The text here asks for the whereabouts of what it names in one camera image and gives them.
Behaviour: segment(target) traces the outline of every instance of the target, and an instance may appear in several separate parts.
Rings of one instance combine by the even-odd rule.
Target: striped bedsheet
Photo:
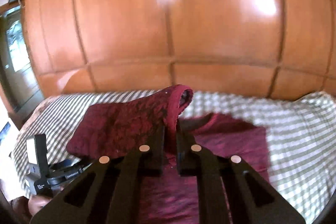
[[[21,131],[12,153],[26,196],[30,195],[23,180],[28,173],[28,137],[46,134],[50,164],[74,158],[65,147],[90,105],[128,102],[154,92],[87,93],[55,98]],[[302,214],[307,224],[312,223],[336,188],[336,112],[333,98],[327,93],[317,92],[295,102],[285,102],[196,92],[181,116],[198,117],[209,112],[229,113],[267,128],[270,182]]]

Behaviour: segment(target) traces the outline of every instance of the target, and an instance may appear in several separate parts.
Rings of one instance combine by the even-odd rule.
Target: screw head
[[[202,150],[202,146],[200,146],[199,144],[194,144],[191,146],[191,150],[194,152],[199,152]]]
[[[242,161],[242,159],[241,159],[241,157],[239,157],[237,155],[233,155],[231,157],[231,161],[234,162],[234,163],[236,163],[236,164],[238,164],[238,163],[240,163]]]
[[[146,144],[143,144],[142,146],[139,147],[139,150],[141,152],[147,152],[149,151],[149,149],[150,149],[149,145],[146,145]]]
[[[102,157],[99,158],[99,162],[100,162],[101,164],[106,164],[106,163],[108,163],[109,161],[110,161],[110,158],[109,158],[108,156],[102,156]]]

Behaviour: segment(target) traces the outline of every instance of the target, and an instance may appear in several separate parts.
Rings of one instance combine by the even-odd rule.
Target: wooden headboard
[[[44,95],[160,89],[336,93],[336,0],[25,0]]]

